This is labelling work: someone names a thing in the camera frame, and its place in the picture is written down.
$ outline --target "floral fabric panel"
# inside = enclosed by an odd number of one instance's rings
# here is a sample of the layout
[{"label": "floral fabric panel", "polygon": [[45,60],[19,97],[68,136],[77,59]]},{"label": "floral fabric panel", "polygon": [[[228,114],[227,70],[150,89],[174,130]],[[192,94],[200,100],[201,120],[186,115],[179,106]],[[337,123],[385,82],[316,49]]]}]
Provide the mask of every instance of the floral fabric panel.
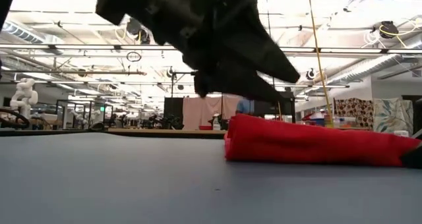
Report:
[{"label": "floral fabric panel", "polygon": [[371,100],[350,98],[336,99],[334,114],[339,117],[355,117],[358,127],[373,129],[373,103]]},{"label": "floral fabric panel", "polygon": [[393,133],[405,130],[413,134],[413,105],[411,101],[374,99],[374,131]]}]

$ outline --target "white humanoid robot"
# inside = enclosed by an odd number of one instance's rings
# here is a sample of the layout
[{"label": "white humanoid robot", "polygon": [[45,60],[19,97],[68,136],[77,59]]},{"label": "white humanoid robot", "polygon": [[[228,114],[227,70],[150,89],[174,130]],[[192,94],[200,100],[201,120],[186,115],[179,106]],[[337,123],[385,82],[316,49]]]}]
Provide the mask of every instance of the white humanoid robot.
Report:
[{"label": "white humanoid robot", "polygon": [[16,92],[11,99],[10,105],[12,110],[20,108],[20,114],[29,119],[31,114],[31,106],[38,103],[38,93],[32,89],[35,80],[31,78],[22,78],[16,85]]}]

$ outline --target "ceiling light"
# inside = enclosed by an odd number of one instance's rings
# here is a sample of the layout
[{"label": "ceiling light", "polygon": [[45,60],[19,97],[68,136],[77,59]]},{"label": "ceiling light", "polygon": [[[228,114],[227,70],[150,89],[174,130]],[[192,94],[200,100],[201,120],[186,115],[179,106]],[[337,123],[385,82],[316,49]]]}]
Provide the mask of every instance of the ceiling light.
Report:
[{"label": "ceiling light", "polygon": [[321,49],[321,53],[380,53],[381,49],[342,49],[342,48],[326,48]]},{"label": "ceiling light", "polygon": [[113,84],[118,82],[88,82],[88,84]]},{"label": "ceiling light", "polygon": [[70,87],[70,86],[63,85],[63,84],[58,84],[58,86],[60,86],[60,87],[62,87],[62,88],[64,88],[64,89],[74,90],[74,88],[72,88],[72,87]]},{"label": "ceiling light", "polygon": [[128,50],[176,50],[171,45],[122,45],[121,49]]},{"label": "ceiling light", "polygon": [[281,47],[284,52],[314,52],[315,48],[311,47]]},{"label": "ceiling light", "polygon": [[56,49],[114,49],[113,45],[55,45]]},{"label": "ceiling light", "polygon": [[44,80],[51,80],[53,77],[44,73],[36,73],[36,72],[26,72],[24,73],[26,76],[31,76],[34,78],[44,79]]},{"label": "ceiling light", "polygon": [[90,95],[100,95],[101,92],[97,92],[94,90],[89,90],[89,89],[78,89],[79,92],[85,93],[85,94],[90,94]]},{"label": "ceiling light", "polygon": [[49,49],[48,45],[38,44],[0,44],[0,49]]},{"label": "ceiling light", "polygon": [[[313,85],[313,88],[323,88],[322,85]],[[342,86],[342,85],[326,85],[326,88],[349,88],[348,85]]]},{"label": "ceiling light", "polygon": [[389,53],[422,53],[422,49],[390,49]]},{"label": "ceiling light", "polygon": [[68,81],[68,82],[53,81],[51,83],[54,83],[54,84],[83,84],[84,82],[79,82],[79,81]]}]

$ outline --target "blue-gray tabletop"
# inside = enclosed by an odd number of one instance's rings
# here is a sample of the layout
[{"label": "blue-gray tabletop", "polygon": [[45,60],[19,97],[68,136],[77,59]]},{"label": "blue-gray tabletop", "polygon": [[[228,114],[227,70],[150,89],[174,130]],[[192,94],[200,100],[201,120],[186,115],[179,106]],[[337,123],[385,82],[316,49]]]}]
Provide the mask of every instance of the blue-gray tabletop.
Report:
[{"label": "blue-gray tabletop", "polygon": [[228,163],[222,140],[0,138],[2,224],[420,224],[421,202],[418,170]]}]

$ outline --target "folded red fabric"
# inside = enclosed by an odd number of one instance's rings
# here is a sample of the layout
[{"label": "folded red fabric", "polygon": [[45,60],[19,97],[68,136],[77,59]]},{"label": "folded red fabric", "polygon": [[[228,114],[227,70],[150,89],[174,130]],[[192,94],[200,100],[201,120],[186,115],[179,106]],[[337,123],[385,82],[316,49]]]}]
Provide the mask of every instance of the folded red fabric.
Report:
[{"label": "folded red fabric", "polygon": [[340,130],[236,115],[226,136],[228,161],[345,163],[401,167],[420,140],[364,130]]}]

